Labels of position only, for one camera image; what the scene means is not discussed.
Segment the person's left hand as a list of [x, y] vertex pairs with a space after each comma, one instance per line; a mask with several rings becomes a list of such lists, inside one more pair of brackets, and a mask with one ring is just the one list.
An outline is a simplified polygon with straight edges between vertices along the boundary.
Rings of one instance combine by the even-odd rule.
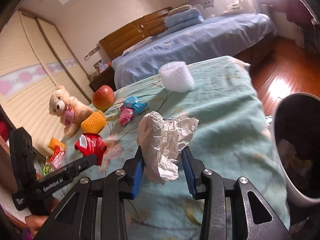
[[39, 229], [43, 226], [48, 216], [29, 215], [25, 217], [25, 223], [30, 231], [31, 237], [35, 237]]

